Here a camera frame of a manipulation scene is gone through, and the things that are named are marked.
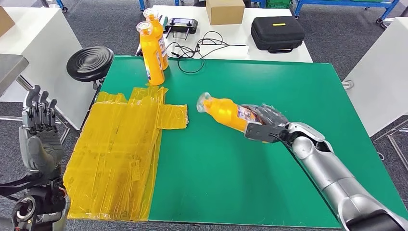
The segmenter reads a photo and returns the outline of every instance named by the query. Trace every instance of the green table mat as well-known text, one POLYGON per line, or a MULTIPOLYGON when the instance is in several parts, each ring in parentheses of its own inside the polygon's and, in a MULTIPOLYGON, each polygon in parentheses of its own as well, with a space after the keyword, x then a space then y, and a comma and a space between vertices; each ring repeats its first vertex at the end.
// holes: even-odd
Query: green table mat
MULTIPOLYGON (((201 60, 182 60, 193 71, 201 60)), ((290 121, 323 133, 337 156, 380 202, 407 211, 331 64, 206 60, 196 74, 170 59, 166 103, 187 104, 186 129, 164 130, 149 220, 339 227, 302 169, 280 143, 264 144, 197 112, 207 91, 238 104, 267 103, 290 121)), ((117 56, 102 91, 147 83, 142 58, 117 56)))

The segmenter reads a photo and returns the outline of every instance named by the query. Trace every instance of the bottle label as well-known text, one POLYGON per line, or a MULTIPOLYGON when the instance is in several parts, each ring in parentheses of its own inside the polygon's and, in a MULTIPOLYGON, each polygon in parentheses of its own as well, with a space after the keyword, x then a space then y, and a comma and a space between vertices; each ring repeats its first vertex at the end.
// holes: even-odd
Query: bottle label
POLYGON ((166 53, 165 40, 163 39, 163 36, 159 39, 159 46, 162 52, 162 57, 164 57, 167 53, 166 53))
POLYGON ((159 63, 160 70, 162 70, 162 62, 160 62, 159 52, 157 51, 156 51, 156 58, 157 58, 157 62, 159 63))
POLYGON ((238 105, 238 118, 244 119, 246 121, 251 121, 251 122, 259 122, 259 120, 256 118, 255 113, 253 113, 251 110, 248 108, 244 108, 242 106, 238 105))
POLYGON ((146 59, 144 59, 144 66, 146 67, 147 79, 150 80, 150 69, 146 59))

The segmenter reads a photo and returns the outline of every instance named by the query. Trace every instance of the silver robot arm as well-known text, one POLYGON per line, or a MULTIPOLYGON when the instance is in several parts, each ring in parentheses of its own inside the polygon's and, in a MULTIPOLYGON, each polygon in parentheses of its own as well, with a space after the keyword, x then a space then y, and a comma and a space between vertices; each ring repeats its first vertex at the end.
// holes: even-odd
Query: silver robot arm
POLYGON ((346 231, 407 231, 408 221, 398 216, 364 189, 334 154, 325 137, 304 123, 289 123, 295 134, 292 150, 296 158, 327 198, 346 231))
POLYGON ((36 85, 26 97, 19 128, 21 157, 26 175, 0 184, 0 196, 15 200, 11 218, 0 218, 0 226, 15 231, 63 231, 71 205, 62 179, 64 156, 55 125, 55 105, 47 102, 48 92, 40 96, 36 85), (24 191, 19 199, 12 195, 24 191))
POLYGON ((325 137, 304 123, 291 123, 269 105, 242 105, 256 113, 245 137, 269 143, 282 142, 310 176, 345 231, 408 231, 398 216, 364 189, 334 154, 325 137))

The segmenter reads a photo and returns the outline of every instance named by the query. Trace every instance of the gray carpet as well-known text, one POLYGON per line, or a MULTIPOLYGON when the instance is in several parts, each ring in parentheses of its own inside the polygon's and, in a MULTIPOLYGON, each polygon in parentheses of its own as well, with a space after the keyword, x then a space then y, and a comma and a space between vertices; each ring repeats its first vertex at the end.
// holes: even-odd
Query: gray carpet
MULTIPOLYGON (((32 3, 32 0, 23 1, 26 1, 27 4, 32 3)), ((136 24, 144 19, 139 11, 138 1, 63 1, 69 9, 65 16, 83 47, 107 46, 116 54, 133 55, 136 52, 139 42, 136 24)), ((6 3, 8 6, 13 6, 13 2, 13 0, 0 0, 0 3, 6 3)), ((149 0, 146 2, 146 7, 155 4, 174 5, 174 2, 172 0, 149 0)), ((193 1, 186 0, 185 5, 193 5, 193 1)), ((40 6, 40 3, 36 2, 34 6, 40 6)), ((400 15, 403 9, 404 6, 398 4, 390 16, 400 15)), ((380 8, 364 10, 362 7, 305 5, 300 12, 299 22, 306 30, 305 43, 314 62, 333 63, 340 79, 344 79, 383 32, 375 24, 375 19, 382 13, 383 9, 380 8)), ((19 116, 20 108, 20 103, 0 103, 0 115, 19 116)), ((379 134, 384 133, 403 119, 406 117, 400 118, 379 134)), ((20 158, 18 144, 17 128, 19 126, 19 122, 0 121, 0 158, 3 160, 0 162, 0 182, 15 180, 24 174, 25 168, 20 158)), ((395 139, 400 147, 403 147, 403 152, 408 154, 408 134, 397 133, 395 139)), ((71 133, 64 144, 67 154, 63 160, 64 167, 76 140, 77 138, 71 133)), ((376 142, 375 147, 384 155, 383 163, 404 203, 408 205, 408 171, 402 165, 387 138, 376 142)), ((0 216, 9 216, 12 205, 13 203, 7 199, 0 198, 0 216)), ((91 220, 70 220, 66 230, 322 231, 322 229, 91 220)))

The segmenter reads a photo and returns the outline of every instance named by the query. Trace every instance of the yellow plastic sheet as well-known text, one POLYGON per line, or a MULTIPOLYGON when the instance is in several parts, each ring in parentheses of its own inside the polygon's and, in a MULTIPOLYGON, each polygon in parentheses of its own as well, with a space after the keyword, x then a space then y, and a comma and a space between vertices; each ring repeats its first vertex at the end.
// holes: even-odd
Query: yellow plastic sheet
POLYGON ((64 174, 69 218, 147 221, 161 129, 186 128, 187 106, 164 104, 167 89, 101 92, 64 174))

